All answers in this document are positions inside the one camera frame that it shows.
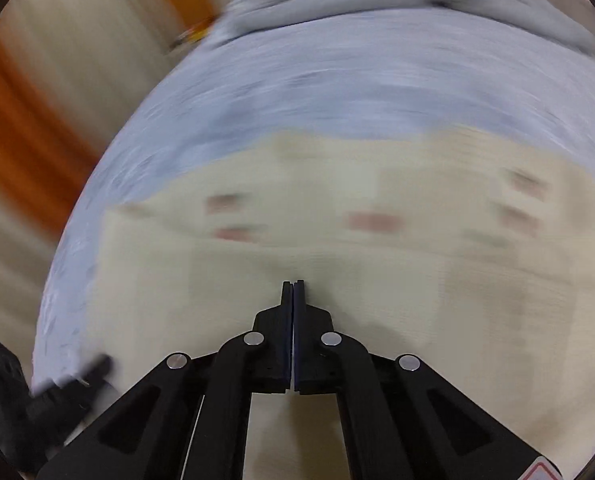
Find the black bracket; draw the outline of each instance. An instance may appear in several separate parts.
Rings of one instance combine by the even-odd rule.
[[[337,394],[354,480],[518,480],[541,459],[418,357],[376,356],[335,332],[300,281],[217,353],[168,356],[37,479],[240,480],[251,395],[285,393],[292,362],[300,394]]]

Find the round metal joint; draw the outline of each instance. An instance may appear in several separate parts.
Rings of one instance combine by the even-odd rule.
[[[188,359],[184,354],[173,354],[168,356],[168,359],[166,360],[166,365],[171,370],[179,370],[186,366],[186,363],[188,363]]]
[[[247,335],[244,336],[244,342],[248,346],[257,346],[264,343],[264,335],[260,332],[248,332]]]
[[[322,334],[322,343],[326,346],[337,346],[341,343],[341,335],[337,332],[327,332]]]
[[[398,362],[402,367],[402,370],[408,370],[410,372],[414,372],[421,365],[420,360],[411,354],[403,355],[402,357],[400,357],[400,360]]]

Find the warning sticker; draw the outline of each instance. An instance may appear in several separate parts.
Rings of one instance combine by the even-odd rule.
[[[546,458],[539,456],[517,480],[562,480],[562,476]]]

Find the silver pin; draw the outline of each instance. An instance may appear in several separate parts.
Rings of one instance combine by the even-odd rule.
[[[188,359],[184,354],[173,354],[168,356],[168,359],[166,360],[166,365],[171,370],[179,370],[186,366],[186,363],[188,363]]]
[[[244,342],[249,346],[257,346],[264,343],[264,335],[260,332],[248,332],[244,336]]]
[[[408,370],[410,372],[414,372],[421,365],[420,360],[411,354],[403,355],[402,357],[400,357],[400,360],[398,362],[402,367],[402,370]]]
[[[327,332],[322,334],[322,343],[326,346],[337,346],[341,343],[341,335],[337,332]]]

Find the silver rivet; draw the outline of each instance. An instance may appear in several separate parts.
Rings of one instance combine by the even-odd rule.
[[[172,370],[179,370],[186,366],[186,363],[188,363],[188,359],[184,354],[173,354],[166,360],[166,365]]]
[[[322,334],[322,343],[326,346],[337,346],[341,343],[341,335],[337,332],[327,332]]]
[[[264,343],[264,335],[260,332],[248,332],[244,336],[244,342],[249,346],[257,346]]]
[[[408,370],[410,372],[414,372],[421,365],[420,360],[411,354],[403,355],[402,357],[400,357],[400,360],[398,362],[403,370]]]

